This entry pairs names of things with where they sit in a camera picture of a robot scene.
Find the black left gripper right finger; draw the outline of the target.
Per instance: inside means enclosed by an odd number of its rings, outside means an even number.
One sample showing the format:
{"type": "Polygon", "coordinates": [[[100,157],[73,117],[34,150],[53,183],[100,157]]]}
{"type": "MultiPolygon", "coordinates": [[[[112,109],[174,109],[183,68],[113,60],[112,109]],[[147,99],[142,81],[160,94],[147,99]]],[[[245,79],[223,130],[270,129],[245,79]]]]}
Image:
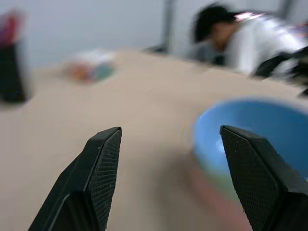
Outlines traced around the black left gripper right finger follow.
{"type": "Polygon", "coordinates": [[[221,126],[231,179],[253,231],[308,231],[308,181],[267,139],[221,126]]]}

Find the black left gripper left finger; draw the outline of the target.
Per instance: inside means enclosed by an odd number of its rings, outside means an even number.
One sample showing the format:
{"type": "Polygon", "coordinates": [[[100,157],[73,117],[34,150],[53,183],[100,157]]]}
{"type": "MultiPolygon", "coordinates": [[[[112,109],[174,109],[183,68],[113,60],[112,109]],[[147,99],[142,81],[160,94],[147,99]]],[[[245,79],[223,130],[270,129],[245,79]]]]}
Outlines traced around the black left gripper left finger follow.
{"type": "Polygon", "coordinates": [[[28,231],[105,231],[121,138],[120,127],[91,137],[59,175],[28,231]]]}

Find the blue bowl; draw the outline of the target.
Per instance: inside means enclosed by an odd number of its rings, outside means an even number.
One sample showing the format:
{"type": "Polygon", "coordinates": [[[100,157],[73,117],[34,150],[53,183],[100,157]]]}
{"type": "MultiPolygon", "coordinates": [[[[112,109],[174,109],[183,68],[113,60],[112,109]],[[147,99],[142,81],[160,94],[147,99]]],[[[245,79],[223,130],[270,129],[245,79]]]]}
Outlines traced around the blue bowl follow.
{"type": "Polygon", "coordinates": [[[230,176],[220,135],[222,125],[266,138],[299,174],[308,178],[308,108],[273,99],[223,101],[206,109],[194,125],[194,152],[201,168],[230,176]]]}

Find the black box with red top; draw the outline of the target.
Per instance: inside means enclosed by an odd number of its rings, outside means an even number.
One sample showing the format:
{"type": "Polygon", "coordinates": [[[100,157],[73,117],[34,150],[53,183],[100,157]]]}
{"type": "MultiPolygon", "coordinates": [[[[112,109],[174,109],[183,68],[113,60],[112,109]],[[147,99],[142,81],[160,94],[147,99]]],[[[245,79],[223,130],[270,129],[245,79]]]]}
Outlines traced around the black box with red top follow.
{"type": "Polygon", "coordinates": [[[0,15],[0,101],[24,103],[29,99],[20,56],[24,16],[19,10],[0,15]]]}

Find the person in white shirt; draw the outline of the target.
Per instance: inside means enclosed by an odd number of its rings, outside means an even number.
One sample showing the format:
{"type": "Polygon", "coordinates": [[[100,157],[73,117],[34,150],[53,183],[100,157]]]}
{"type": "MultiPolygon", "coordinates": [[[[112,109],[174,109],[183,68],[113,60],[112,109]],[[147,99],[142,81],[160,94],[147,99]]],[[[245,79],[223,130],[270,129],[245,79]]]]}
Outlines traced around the person in white shirt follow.
{"type": "Polygon", "coordinates": [[[266,61],[308,48],[308,41],[282,19],[238,15],[217,4],[201,9],[193,23],[195,57],[212,63],[220,55],[224,67],[250,75],[266,61]]]}

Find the clear bag of colourful items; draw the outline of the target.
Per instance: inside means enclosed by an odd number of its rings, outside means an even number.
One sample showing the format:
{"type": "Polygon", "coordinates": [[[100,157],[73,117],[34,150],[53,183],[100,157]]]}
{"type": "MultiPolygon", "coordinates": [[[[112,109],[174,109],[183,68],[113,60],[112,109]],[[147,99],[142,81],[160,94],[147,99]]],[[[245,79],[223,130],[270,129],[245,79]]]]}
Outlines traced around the clear bag of colourful items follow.
{"type": "Polygon", "coordinates": [[[80,52],[62,61],[63,72],[80,82],[101,81],[114,72],[115,58],[114,52],[102,49],[80,52]]]}

